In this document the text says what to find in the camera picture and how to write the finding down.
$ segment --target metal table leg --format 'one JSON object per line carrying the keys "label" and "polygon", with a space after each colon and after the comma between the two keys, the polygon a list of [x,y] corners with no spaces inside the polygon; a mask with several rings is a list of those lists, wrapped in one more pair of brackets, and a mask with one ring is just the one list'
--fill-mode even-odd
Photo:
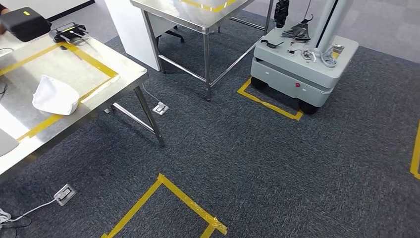
{"label": "metal table leg", "polygon": [[158,125],[155,122],[155,119],[153,119],[152,112],[150,111],[150,108],[147,105],[147,102],[146,102],[146,99],[145,99],[145,97],[142,93],[142,90],[138,86],[138,87],[134,88],[134,92],[136,93],[136,96],[139,99],[140,104],[142,105],[143,111],[145,112],[146,117],[149,120],[150,125],[153,128],[153,132],[155,133],[155,135],[157,137],[157,140],[159,141],[159,143],[161,145],[164,145],[165,142],[163,141],[162,135],[160,134],[160,131],[159,131]]}
{"label": "metal table leg", "polygon": [[268,33],[268,28],[270,27],[271,11],[273,11],[273,4],[274,4],[274,0],[270,0],[270,4],[268,5],[267,19],[265,21],[264,35]]}
{"label": "metal table leg", "polygon": [[210,45],[209,45],[209,35],[204,34],[204,67],[206,71],[206,100],[211,100],[211,78],[210,78]]}
{"label": "metal table leg", "polygon": [[157,140],[159,141],[160,145],[165,145],[165,142],[163,141],[162,135],[160,134],[158,125],[155,122],[155,119],[153,119],[152,113],[150,112],[149,106],[147,105],[146,99],[140,89],[140,87],[134,88],[134,92],[136,93],[137,98],[140,101],[140,104],[142,105],[143,111],[146,114],[147,119],[150,122],[150,125],[146,124],[144,121],[140,120],[138,117],[133,115],[131,112],[129,112],[127,109],[123,108],[120,104],[114,103],[112,104],[112,107],[115,109],[120,110],[122,113],[129,116],[131,119],[133,119],[135,122],[149,130],[151,133],[155,134],[157,137]]}
{"label": "metal table leg", "polygon": [[158,57],[159,55],[160,55],[160,52],[159,52],[159,47],[158,47],[158,41],[156,40],[156,36],[155,36],[155,33],[153,32],[153,27],[152,27],[152,24],[151,24],[151,22],[150,22],[150,18],[149,18],[149,13],[148,12],[146,12],[146,11],[144,11],[144,10],[142,10],[142,12],[143,12],[143,14],[144,14],[144,16],[145,16],[145,20],[146,20],[146,24],[147,24],[147,27],[146,27],[146,29],[147,30],[150,30],[150,36],[152,37],[152,41],[153,41],[153,47],[154,47],[154,49],[155,49],[155,54],[156,54],[156,56],[157,56],[157,61],[158,61],[158,64],[159,64],[159,68],[160,68],[160,70],[162,71],[162,72],[165,72],[165,70],[164,70],[164,68],[163,68],[163,62],[162,62],[162,60]]}

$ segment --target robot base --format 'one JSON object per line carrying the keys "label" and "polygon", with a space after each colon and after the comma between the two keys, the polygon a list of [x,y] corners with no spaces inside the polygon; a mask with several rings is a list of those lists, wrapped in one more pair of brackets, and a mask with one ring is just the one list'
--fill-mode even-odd
{"label": "robot base", "polygon": [[[266,82],[263,82],[255,77],[251,77],[251,84],[258,90],[264,90],[265,88],[269,87]],[[313,115],[318,111],[317,107],[302,100],[299,100],[299,109],[307,115]]]}

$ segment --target electrical cable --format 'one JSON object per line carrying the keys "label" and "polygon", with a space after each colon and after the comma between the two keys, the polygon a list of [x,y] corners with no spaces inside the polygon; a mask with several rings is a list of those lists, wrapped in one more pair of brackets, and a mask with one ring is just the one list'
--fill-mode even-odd
{"label": "electrical cable", "polygon": [[147,94],[149,94],[152,98],[154,98],[154,99],[155,99],[155,100],[157,100],[158,102],[161,102],[161,100],[159,100],[157,97],[153,96],[151,93],[149,93],[149,92],[146,90],[146,88],[144,87],[144,83],[142,83],[142,87],[143,87],[143,90],[145,90],[145,92],[146,92]]}
{"label": "electrical cable", "polygon": [[6,91],[7,91],[7,83],[4,83],[4,87],[3,87],[3,90],[0,92],[0,95],[6,93]]}
{"label": "electrical cable", "polygon": [[31,224],[32,224],[32,218],[30,218],[30,217],[26,217],[25,216],[25,218],[29,218],[30,219],[30,222],[28,223],[28,224],[26,224],[26,225],[22,225],[22,226],[13,226],[13,227],[3,227],[3,229],[15,229],[15,235],[14,235],[14,238],[17,238],[17,229],[18,228],[25,228],[25,227],[28,227],[28,226],[30,226]]}
{"label": "electrical cable", "polygon": [[47,203],[45,203],[45,204],[42,204],[42,205],[40,205],[40,206],[38,206],[38,207],[36,207],[36,208],[34,208],[34,209],[30,210],[29,212],[24,213],[23,215],[21,215],[20,217],[18,217],[18,218],[16,218],[16,219],[12,219],[12,218],[11,218],[10,213],[7,213],[7,212],[3,211],[3,210],[0,208],[0,230],[2,229],[2,226],[3,226],[6,222],[16,222],[16,221],[20,220],[22,217],[24,217],[24,216],[28,215],[29,213],[31,213],[31,212],[33,212],[33,211],[35,211],[35,210],[38,210],[38,209],[40,209],[41,207],[45,207],[45,206],[47,206],[47,205],[50,205],[51,203],[53,203],[53,202],[55,202],[55,201],[56,201],[56,199],[54,198],[51,202],[47,202]]}

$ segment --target gray carpet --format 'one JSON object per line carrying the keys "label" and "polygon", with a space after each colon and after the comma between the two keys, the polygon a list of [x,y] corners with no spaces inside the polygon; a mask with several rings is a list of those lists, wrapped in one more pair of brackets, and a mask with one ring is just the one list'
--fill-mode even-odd
{"label": "gray carpet", "polygon": [[[251,13],[240,17],[263,22]],[[202,72],[201,35],[179,33],[186,43],[164,35],[161,51]],[[213,74],[257,34],[235,22],[212,34]],[[124,53],[118,38],[107,44]],[[294,121],[236,93],[249,77],[251,58],[220,81],[210,103],[204,85],[189,75],[170,66],[170,74],[149,71],[145,87],[171,107],[156,116],[166,147],[121,113],[101,114],[1,184],[0,207],[13,215],[50,201],[66,183],[78,191],[64,207],[31,214],[32,225],[18,237],[99,238],[158,173],[228,227],[226,236],[215,231],[212,238],[420,237],[420,180],[409,172],[419,65],[359,48],[326,105]],[[267,95],[294,111],[293,100]],[[142,115],[134,94],[119,103]],[[161,187],[116,237],[197,238],[206,226]],[[0,237],[14,231],[0,230]]]}

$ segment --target yellow tape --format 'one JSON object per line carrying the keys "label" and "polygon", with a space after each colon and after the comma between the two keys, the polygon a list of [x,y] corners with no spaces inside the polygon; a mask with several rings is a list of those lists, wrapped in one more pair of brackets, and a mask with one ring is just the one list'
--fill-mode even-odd
{"label": "yellow tape", "polygon": [[15,63],[15,64],[12,64],[12,65],[10,65],[10,66],[8,66],[6,68],[0,69],[0,76],[3,75],[3,74],[9,73],[10,71],[12,71],[12,70],[14,70],[16,68],[19,68],[22,65],[24,65],[24,64],[26,64],[26,63],[28,63],[28,62],[30,62],[30,61],[32,61],[32,60],[40,57],[40,56],[43,56],[46,53],[48,53],[48,52],[50,52],[50,51],[52,51],[52,50],[54,50],[54,49],[56,49],[56,48],[58,48],[60,46],[61,46],[61,44],[56,44],[56,45],[50,46],[50,47],[46,48],[45,50],[40,51],[40,52],[38,52],[38,53],[36,53],[36,54],[34,54],[34,55],[32,55],[32,56],[30,56],[30,57],[22,60],[22,61],[19,61],[19,62]]}
{"label": "yellow tape", "polygon": [[114,70],[108,68],[105,64],[99,62],[83,50],[77,48],[75,45],[64,43],[63,46],[71,50],[75,55],[88,62],[93,67],[99,69],[102,73],[108,75],[109,77],[114,78],[118,75],[118,73],[116,73]]}
{"label": "yellow tape", "polygon": [[116,236],[128,223],[128,221],[133,218],[133,216],[139,211],[139,209],[146,203],[146,201],[153,195],[154,192],[159,188],[159,186],[165,185],[173,194],[175,194],[181,201],[183,201],[187,206],[193,209],[200,217],[202,217],[209,226],[206,228],[204,233],[201,235],[201,238],[209,238],[215,229],[219,230],[222,234],[227,234],[227,227],[220,223],[216,217],[212,217],[208,212],[203,210],[197,203],[195,203],[191,198],[189,198],[185,193],[183,193],[179,188],[177,188],[171,181],[169,181],[164,175],[159,174],[156,182],[146,191],[146,193],[140,198],[140,200],[125,214],[125,216],[118,222],[118,224],[112,229],[112,231],[107,234],[103,234],[101,238],[113,238]]}
{"label": "yellow tape", "polygon": [[183,1],[185,3],[188,3],[190,5],[193,5],[195,7],[198,7],[198,8],[207,10],[207,11],[211,11],[211,12],[220,12],[223,9],[225,9],[226,7],[228,7],[229,5],[231,5],[232,3],[236,2],[236,0],[228,0],[225,3],[223,3],[223,4],[221,4],[217,7],[211,7],[211,6],[204,5],[204,4],[198,3],[196,1],[192,1],[192,0],[181,0],[181,1]]}
{"label": "yellow tape", "polygon": [[[48,47],[47,49],[34,54],[33,56],[24,59],[18,63],[15,63],[5,69],[0,70],[0,75],[3,75],[5,73],[8,73],[28,62],[30,62],[31,60],[34,60],[42,55],[45,55],[46,53],[60,47],[60,46],[64,46],[67,49],[69,49],[70,51],[72,51],[75,55],[77,55],[78,57],[80,57],[81,59],[83,59],[84,61],[86,61],[87,63],[89,63],[90,65],[92,65],[93,67],[99,69],[100,71],[102,71],[104,74],[106,74],[107,76],[109,76],[109,79],[105,80],[103,83],[101,83],[100,85],[98,85],[97,87],[95,87],[94,89],[92,89],[91,91],[89,91],[88,93],[86,93],[85,95],[83,95],[82,97],[80,97],[79,99],[79,104],[81,101],[83,101],[84,99],[86,99],[87,97],[89,97],[92,93],[94,93],[98,88],[100,88],[102,85],[106,84],[107,82],[109,82],[112,78],[114,78],[115,76],[117,76],[118,74],[113,71],[112,69],[108,68],[106,65],[104,65],[103,63],[99,62],[98,60],[96,60],[95,58],[93,58],[92,56],[90,56],[89,54],[85,53],[84,51],[82,51],[81,49],[77,48],[75,45],[72,44],[68,44],[68,43],[57,43],[54,46]],[[17,139],[17,141],[22,141],[23,139],[29,137],[33,137],[35,135],[37,135],[39,132],[43,131],[44,129],[46,129],[47,127],[51,126],[52,124],[56,123],[57,121],[59,121],[61,118],[63,118],[62,115],[52,115],[49,118],[47,118],[45,121],[39,123],[38,125],[36,125],[34,128],[32,128],[29,132],[27,132],[26,134],[24,134],[23,136],[21,136],[20,138]]]}
{"label": "yellow tape", "polygon": [[257,102],[257,103],[261,103],[264,106],[270,108],[271,110],[274,110],[274,111],[276,111],[276,112],[278,112],[278,113],[282,114],[283,116],[286,116],[290,119],[294,119],[294,120],[299,121],[302,118],[303,112],[300,111],[300,110],[296,113],[296,115],[293,115],[293,114],[291,114],[291,113],[289,113],[289,112],[287,112],[287,111],[285,111],[285,110],[283,110],[279,107],[274,106],[273,104],[270,104],[268,102],[264,102],[261,99],[255,97],[254,95],[251,95],[251,94],[245,92],[245,90],[248,88],[248,86],[250,84],[251,84],[251,78],[249,78],[247,80],[247,82],[244,85],[242,85],[242,87],[238,90],[238,93],[241,94],[242,96],[245,96],[245,97]]}
{"label": "yellow tape", "polygon": [[181,199],[187,206],[195,211],[201,218],[208,222],[212,227],[219,230],[222,234],[227,234],[227,227],[217,220],[216,217],[211,216],[191,198],[189,198],[183,191],[177,188],[171,181],[169,181],[164,175],[159,174],[157,177],[173,194]]}
{"label": "yellow tape", "polygon": [[200,236],[200,238],[210,238],[210,236],[214,232],[214,227],[212,225],[209,225],[203,232],[203,234]]}
{"label": "yellow tape", "polygon": [[125,216],[121,219],[120,222],[112,229],[112,231],[107,234],[103,234],[101,238],[113,238],[115,235],[120,232],[128,221],[133,218],[133,216],[139,211],[139,209],[147,202],[147,200],[153,195],[154,192],[159,188],[162,184],[159,179],[146,191],[146,193],[140,198],[140,200],[125,214]]}
{"label": "yellow tape", "polygon": [[419,123],[419,127],[417,128],[417,136],[416,136],[416,141],[414,143],[413,158],[411,159],[411,167],[410,167],[410,172],[417,179],[420,179],[419,161],[420,161],[420,123]]}

